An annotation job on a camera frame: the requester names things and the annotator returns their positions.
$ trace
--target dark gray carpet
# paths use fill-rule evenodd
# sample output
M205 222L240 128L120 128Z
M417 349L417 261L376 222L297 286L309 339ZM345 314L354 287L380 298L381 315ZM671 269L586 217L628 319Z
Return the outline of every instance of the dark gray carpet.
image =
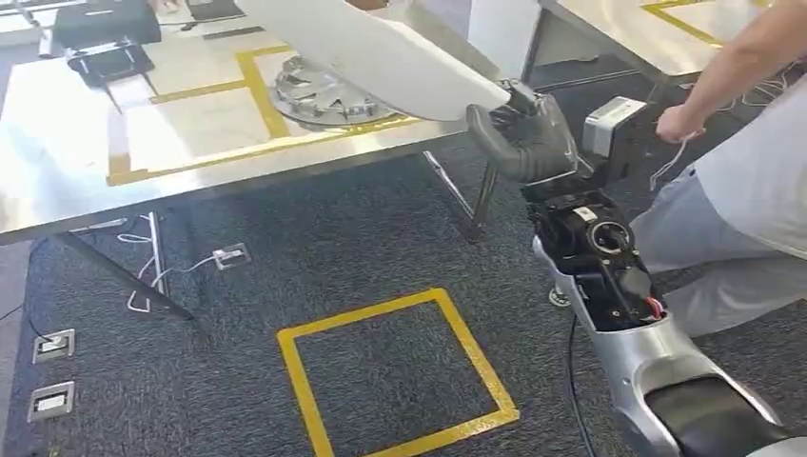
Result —
M558 96L579 130L584 115L612 96L641 98L649 89L632 77ZM722 116L709 127L687 160L739 121ZM648 169L669 158L670 148L658 150L664 153ZM474 194L483 160L467 139L435 151ZM646 180L612 193L631 215L652 198ZM208 266L171 277L173 296L200 317L199 327L125 311L128 291L65 248L42 244L30 266L32 317L45 331L76 328L77 353L34 369L33 335L23 329L6 455L312 455L276 332L427 288L448 290L522 414L428 455L583 455L563 382L570 316L544 299L549 278L530 253L518 189L499 188L476 245L456 230L440 194L422 160L407 157L167 211L172 266L238 242L253 256L226 272ZM88 241L133 270L147 260L143 247L110 234ZM806 323L790 307L699 343L790 426L807 431ZM433 305L306 336L298 346L339 456L365 455L494 409ZM608 416L590 349L580 336L586 422L600 455L631 455ZM30 391L65 380L77 384L75 411L26 424Z

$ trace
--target person's hand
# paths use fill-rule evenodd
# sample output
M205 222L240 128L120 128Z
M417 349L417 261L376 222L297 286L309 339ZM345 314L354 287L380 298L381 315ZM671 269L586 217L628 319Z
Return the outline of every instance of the person's hand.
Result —
M656 135L667 143L680 143L704 133L706 119L694 117L683 110L683 105L668 108L659 118Z

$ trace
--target table leg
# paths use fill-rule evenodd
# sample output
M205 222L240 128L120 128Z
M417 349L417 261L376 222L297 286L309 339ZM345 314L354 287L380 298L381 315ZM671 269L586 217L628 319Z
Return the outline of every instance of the table leg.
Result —
M154 277L160 277L166 270L166 262L163 258L163 236L160 234L160 216L156 211L148 214L148 228L151 232L151 252L154 255ZM166 296L168 292L168 278L163 277L157 282L157 290Z
M603 81L610 81L612 79L624 78L626 76L635 76L641 74L639 70L620 70L612 73L598 74L596 76L589 76L587 78L571 79L568 81L560 81L558 83L547 84L535 88L535 92L549 93L553 90L574 88L576 86L585 86L586 84L601 83Z
M459 208L462 213L462 223L466 228L465 236L469 241L477 241L482 235L482 229L487 222L488 209L490 208L493 191L496 188L496 182L499 176L496 168L488 163L484 171L484 177L482 178L477 204L472 208L468 201L465 200L463 193L460 192L460 189L457 188L457 185L451 180L451 177L443 168L443 165L438 162L434 155L429 151L424 151L423 157L425 157L432 171L443 181L445 188L448 189L451 194L451 201L455 203L453 208Z
M663 83L656 83L644 100L648 105L657 105L664 100L664 94L667 91L667 85Z
M131 288L137 293L143 294L144 297L153 301L157 305L168 308L170 312L176 314L177 316L188 319L189 321L194 319L193 314L188 312L187 309L180 307L158 290L137 279L137 276L131 274L127 269L116 264L112 259L99 252L96 248L88 245L76 235L65 232L54 235L53 238L59 240L67 247L75 250L81 254L82 257L91 261L93 264L105 269L127 288Z
M474 209L474 226L482 229L487 222L487 211L490 209L490 201L493 199L493 190L499 178L499 171L490 162L484 169L480 195L477 199L477 206Z

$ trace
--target yellow tape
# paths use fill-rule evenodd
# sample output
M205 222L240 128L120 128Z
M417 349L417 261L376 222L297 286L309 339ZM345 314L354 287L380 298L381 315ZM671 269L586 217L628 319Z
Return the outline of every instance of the yellow tape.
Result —
M278 332L278 341L285 366L288 368L288 376L291 378L291 386L294 388L294 394L297 395L300 411L303 412L303 420L308 429L308 436L311 437L314 452L317 457L333 457L333 448L330 446L323 418L314 401L314 393L311 391L311 384L308 383L308 376L305 375L300 352L297 350L297 345L294 344L294 335L292 332L281 330Z
M327 438L325 424L317 408L317 403L314 400L314 394L311 391L308 377L305 375L303 361L300 359L300 353L297 350L297 346L294 344L294 339L429 302L437 302L443 316L457 335L460 345L471 359L474 368L479 372L482 381L496 402L496 405L499 407L499 410L457 426L369 454L366 457L405 457L420 455L513 422L519 418L519 412L516 410L513 400L504 389L504 385L496 374L496 371L494 371L493 367L491 367L490 363L484 357L479 344L477 344L470 329L463 321L457 308L451 302L448 293L444 289L433 288L425 292L416 293L372 307L338 314L310 324L304 324L295 328L285 328L278 332L278 342L280 343L281 352L284 356L286 366L288 367L288 376L294 388L294 393L297 395L305 427L308 429L308 436L317 457L333 457L333 448Z
M175 102L177 100L184 100L186 98L201 97L210 95L212 93L226 92L228 90L243 89L246 87L246 81L230 81L228 83L213 84L211 86L202 86L200 88L179 90L171 93L164 93L155 95L148 100L152 105L161 105L168 102Z
M693 27L692 25L684 21L681 21L677 17L665 11L668 8L683 7L686 5L695 5L696 3L708 3L712 1L714 0L670 0L667 2L655 3L652 5L642 5L642 9L658 17L658 19L661 19L662 21L689 33L690 35L698 38L698 40L704 43L707 43L716 48L721 48L723 46L723 43L714 36L712 36L711 34L701 29L698 29L697 27Z
M418 122L422 122L420 119L415 119L411 117L404 117L402 115L396 115L391 118L384 119L383 121L379 121L373 124L374 128L372 131L382 131L386 129L395 129L398 127L409 126L412 124L416 124ZM150 171L147 169L141 169L133 172L128 173L119 173L119 174L110 174L107 177L107 183L110 186L122 186L124 184L131 184L136 183L138 181L143 181L146 179L151 178L159 178L160 176L168 176L174 173L181 173L183 171L191 171L194 169L203 169L206 167L211 167L214 165L221 165L226 164L228 162L235 162L237 160L244 160L250 159L253 157L260 157L265 154L269 154L271 152L276 152L278 150L285 150L285 149L294 149L301 146L310 146L316 145L318 143L325 143L328 141L336 141L341 140L343 138L348 138L351 136L357 136L365 134L365 131L354 131L351 129L344 129L343 133L335 133L334 136L330 136L327 138L320 138L316 140L306 140L305 138L301 138L299 142L291 142L284 143L282 146L266 146L265 148L259 148L255 150L251 150L249 152L245 152L243 154L233 155L229 157L222 157L218 159L206 160L205 162L198 162L193 163L181 167L175 167L172 169L160 169L156 171Z
M252 95L252 99L255 101L255 105L257 106L258 111L261 113L261 116L266 125L266 130L269 132L269 135L272 137L272 139L287 138L290 136L290 132L288 131L288 126L285 122L285 118L279 111L277 111L272 106L271 102L269 101L268 91L266 89L266 83L264 82L263 76L261 76L261 71L258 69L258 66L255 63L255 58L262 55L279 54L291 51L293 51L293 49L289 46L277 46L261 50L249 50L239 52L236 54L236 60L238 62L242 74L244 75L244 80L231 81L228 83L221 83L212 86L205 86L200 88L181 90L177 92L157 95L150 99L151 103L162 104L176 100L183 100L191 97L208 95L211 93L247 88L249 89L249 93ZM181 167L174 167L171 169L128 170L121 167L121 165L125 163L117 162L116 164L113 164L114 166L110 165L109 167L110 173L107 176L107 184L110 186L123 186L125 184L131 184L138 181L144 181L146 179L157 178L161 176L168 176L170 174L180 173L183 171L203 169L205 167L220 165L228 162L234 162L236 160L258 157L278 150L292 149L300 146L309 146L328 141L336 141L351 136L358 136L367 133L382 131L386 129L405 127L411 124L415 124L417 122L421 122L421 120L411 117L405 117L402 115L395 115L390 118L386 118L374 123L364 124L360 126L351 126L343 129L333 129L332 130L333 135L328 136L326 138L318 138L311 140L301 137L299 141L292 140L290 142L283 143L281 146L272 146L272 142L269 141L265 146L259 147L258 149L250 149L249 151L246 151L243 154L231 155L228 157L219 157L216 159L206 160L203 162L196 162Z
M496 371L484 357L482 349L477 344L477 340L474 339L471 330L465 324L462 316L460 316L460 312L457 311L457 308L451 303L448 293L442 288L434 289L433 293L437 297L437 303L440 305L440 309L443 311L448 325L451 326L457 338L460 339L460 345L465 349L465 353L468 354L468 358L471 359L474 368L479 372L482 381L488 391L490 391L490 395L493 397L496 405L499 406L499 409L515 409L516 406L513 404L513 400L510 398L507 391L504 390L504 385L499 379L499 376L496 375Z
M131 157L128 154L118 154L109 157L109 175L128 173L131 171Z
M289 52L288 46L280 46L277 48L270 48L265 53L278 53ZM236 54L238 66L241 67L241 73L244 74L246 86L249 92L252 93L252 99L255 100L255 105L264 119L266 129L269 131L269 136L273 139L284 138L290 135L288 126L285 124L283 115L272 106L269 102L269 91L266 89L266 82L264 77L261 76L261 71L255 64L255 51L252 52L239 52Z

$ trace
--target black box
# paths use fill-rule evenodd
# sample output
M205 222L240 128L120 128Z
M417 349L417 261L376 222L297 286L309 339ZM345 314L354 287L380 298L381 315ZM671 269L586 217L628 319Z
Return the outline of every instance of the black box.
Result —
M197 21L244 15L233 0L187 0L187 8Z
M59 9L53 38L65 48L80 49L124 38L141 45L156 43L162 33L146 0L94 0Z

